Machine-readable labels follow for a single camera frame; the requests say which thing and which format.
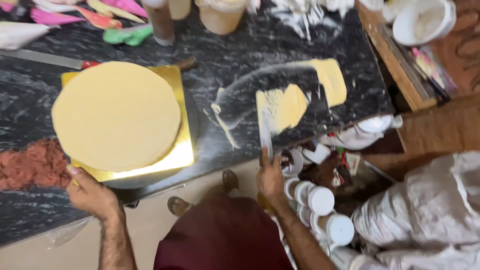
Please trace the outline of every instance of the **knife blade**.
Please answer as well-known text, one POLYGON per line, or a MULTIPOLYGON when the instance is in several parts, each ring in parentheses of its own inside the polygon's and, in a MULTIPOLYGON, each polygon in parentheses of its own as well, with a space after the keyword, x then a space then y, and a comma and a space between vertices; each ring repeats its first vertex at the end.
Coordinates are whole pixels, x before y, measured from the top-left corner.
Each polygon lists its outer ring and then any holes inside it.
POLYGON ((47 63, 57 66, 69 67, 78 70, 83 70, 89 67, 99 65, 100 63, 92 61, 83 61, 48 53, 42 53, 38 51, 32 51, 27 49, 17 49, 17 50, 3 50, 0 49, 0 55, 9 56, 19 59, 31 60, 41 63, 47 63))

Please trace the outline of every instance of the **person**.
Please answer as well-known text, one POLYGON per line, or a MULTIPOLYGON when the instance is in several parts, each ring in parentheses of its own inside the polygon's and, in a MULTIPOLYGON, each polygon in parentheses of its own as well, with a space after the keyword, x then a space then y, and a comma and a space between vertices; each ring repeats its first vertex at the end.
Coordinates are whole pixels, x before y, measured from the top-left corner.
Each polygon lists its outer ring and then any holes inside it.
MULTIPOLYGON (((277 217, 297 267, 335 269, 289 205, 283 192, 280 157, 269 162, 266 148, 262 155, 258 189, 277 217)), ((67 187, 72 204, 101 222, 98 268, 137 269, 125 212, 115 194, 86 171, 72 166, 68 170, 78 183, 72 181, 67 187)), ((225 171, 222 179, 224 192, 213 190, 195 206, 178 197, 168 200, 169 210, 179 219, 158 244, 154 270, 292 269, 277 225, 255 200, 232 195, 238 188, 232 171, 225 171)))

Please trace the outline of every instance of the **tiled floor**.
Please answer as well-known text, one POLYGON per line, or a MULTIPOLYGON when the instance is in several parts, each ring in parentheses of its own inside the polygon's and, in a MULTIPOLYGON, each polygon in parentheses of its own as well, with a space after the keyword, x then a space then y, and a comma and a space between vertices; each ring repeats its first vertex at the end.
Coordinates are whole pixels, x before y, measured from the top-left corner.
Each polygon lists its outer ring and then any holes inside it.
MULTIPOLYGON (((256 198, 255 176, 259 170, 258 160, 253 160, 231 169, 240 180, 240 191, 256 198)), ((139 270, 151 270, 158 241, 170 230, 175 217, 167 209, 167 200, 179 196, 196 203, 212 186, 221 184, 222 172, 191 181, 185 188, 169 191, 156 197, 142 200, 136 209, 126 209, 127 225, 132 238, 133 250, 139 270)), ((2 270, 85 270, 97 269, 100 226, 94 220, 88 223, 71 241, 52 246, 50 236, 44 234, 27 241, 0 249, 2 270)))

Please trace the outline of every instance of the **countertop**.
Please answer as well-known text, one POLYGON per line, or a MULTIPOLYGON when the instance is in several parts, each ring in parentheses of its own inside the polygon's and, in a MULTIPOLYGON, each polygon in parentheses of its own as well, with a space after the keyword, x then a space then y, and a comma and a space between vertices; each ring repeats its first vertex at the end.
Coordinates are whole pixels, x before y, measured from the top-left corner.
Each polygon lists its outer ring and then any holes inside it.
MULTIPOLYGON (((227 139, 211 109, 220 87, 258 68, 312 58, 335 58, 347 85, 347 101, 328 109, 319 98, 299 125, 273 139, 275 147, 290 146, 361 119, 392 113, 374 53, 362 29, 358 13, 351 10, 342 21, 338 13, 326 16, 334 25, 318 25, 312 42, 301 40, 290 28, 270 18, 264 10, 245 15, 237 31, 228 36, 208 32, 198 10, 176 22, 176 43, 161 47, 148 38, 138 47, 112 46, 102 41, 102 31, 89 23, 65 25, 26 49, 92 61, 128 61, 143 66, 175 63, 195 56, 199 67, 182 74, 184 91, 193 96, 199 116, 195 163, 176 175, 144 189, 120 190, 124 201, 133 201, 185 183, 231 165, 259 156, 260 142, 256 110, 240 119, 232 130, 240 148, 227 139)), ((41 138, 55 138, 50 109, 61 90, 65 67, 0 56, 0 151, 22 149, 41 138)), ((225 106, 251 106, 245 93, 229 93, 225 106)), ((32 188, 0 192, 0 247, 80 220, 88 215, 69 203, 64 190, 32 188)))

